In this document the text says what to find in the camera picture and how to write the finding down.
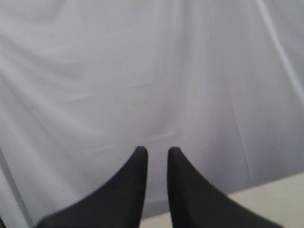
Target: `white sheet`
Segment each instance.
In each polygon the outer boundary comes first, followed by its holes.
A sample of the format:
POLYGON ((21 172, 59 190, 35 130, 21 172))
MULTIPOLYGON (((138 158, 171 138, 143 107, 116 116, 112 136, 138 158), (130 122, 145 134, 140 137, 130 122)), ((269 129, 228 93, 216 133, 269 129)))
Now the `white sheet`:
POLYGON ((29 225, 99 187, 136 145, 150 156, 146 215, 166 209, 173 145, 226 192, 303 171, 303 10, 0 0, 0 146, 29 225))

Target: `white curtain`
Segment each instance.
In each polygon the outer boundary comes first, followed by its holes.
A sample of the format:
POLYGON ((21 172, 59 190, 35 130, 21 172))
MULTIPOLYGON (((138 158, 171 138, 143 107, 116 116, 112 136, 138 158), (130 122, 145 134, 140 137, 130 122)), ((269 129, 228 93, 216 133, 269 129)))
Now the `white curtain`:
POLYGON ((0 0, 0 216, 32 226, 137 145, 146 216, 167 208, 171 146, 225 192, 304 171, 303 12, 301 0, 0 0))

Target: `beige floor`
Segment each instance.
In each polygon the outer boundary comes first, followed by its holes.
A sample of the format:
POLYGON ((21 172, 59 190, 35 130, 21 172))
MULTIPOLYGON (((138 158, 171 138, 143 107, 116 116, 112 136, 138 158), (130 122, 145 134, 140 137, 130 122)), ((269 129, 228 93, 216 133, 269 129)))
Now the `beige floor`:
MULTIPOLYGON (((304 173, 237 192, 230 197, 285 228, 304 228, 304 173)), ((157 227, 172 227, 169 213, 141 223, 141 228, 157 227)))

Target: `white fabric backdrop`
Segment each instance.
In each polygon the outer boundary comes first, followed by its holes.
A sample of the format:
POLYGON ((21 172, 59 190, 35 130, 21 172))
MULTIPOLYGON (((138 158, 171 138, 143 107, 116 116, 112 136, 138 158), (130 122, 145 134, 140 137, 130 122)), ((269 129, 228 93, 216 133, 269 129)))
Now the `white fabric backdrop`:
POLYGON ((145 215, 167 208, 173 145, 225 192, 303 171, 302 12, 301 0, 0 0, 7 225, 89 194, 136 145, 150 156, 145 215))

